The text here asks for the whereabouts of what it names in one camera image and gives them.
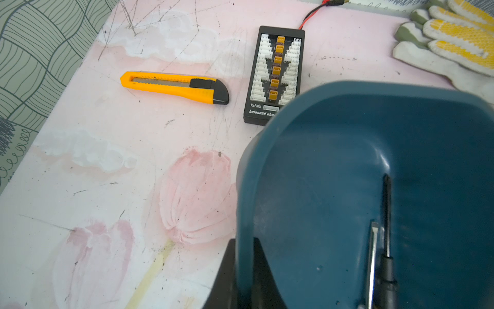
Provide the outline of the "slim black handle screwdriver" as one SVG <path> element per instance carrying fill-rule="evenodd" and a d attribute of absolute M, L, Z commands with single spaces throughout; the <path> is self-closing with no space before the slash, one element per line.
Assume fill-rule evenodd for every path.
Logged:
<path fill-rule="evenodd" d="M 370 223 L 369 233 L 369 250 L 367 261 L 367 275 L 365 279 L 365 296 L 364 302 L 357 306 L 357 309 L 374 308 L 374 281 L 376 270 L 376 252 L 378 243 L 379 223 L 372 221 Z"/>

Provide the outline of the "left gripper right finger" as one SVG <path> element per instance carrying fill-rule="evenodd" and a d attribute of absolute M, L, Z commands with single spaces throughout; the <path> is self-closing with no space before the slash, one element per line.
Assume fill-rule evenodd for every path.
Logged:
<path fill-rule="evenodd" d="M 287 309 L 258 238 L 253 239 L 252 308 Z"/>

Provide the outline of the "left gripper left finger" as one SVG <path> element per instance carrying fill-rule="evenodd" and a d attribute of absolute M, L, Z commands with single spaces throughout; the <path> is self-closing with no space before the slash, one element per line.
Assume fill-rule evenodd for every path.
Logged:
<path fill-rule="evenodd" d="M 230 239 L 203 309 L 237 308 L 236 293 L 235 239 Z"/>

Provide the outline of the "teal plastic storage box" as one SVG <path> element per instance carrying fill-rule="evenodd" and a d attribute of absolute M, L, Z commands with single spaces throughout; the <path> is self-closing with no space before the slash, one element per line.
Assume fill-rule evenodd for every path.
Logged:
<path fill-rule="evenodd" d="M 238 173 L 236 279 L 259 239 L 289 308 L 356 308 L 391 178 L 400 308 L 493 307 L 493 108 L 467 93 L 332 82 L 281 109 Z"/>

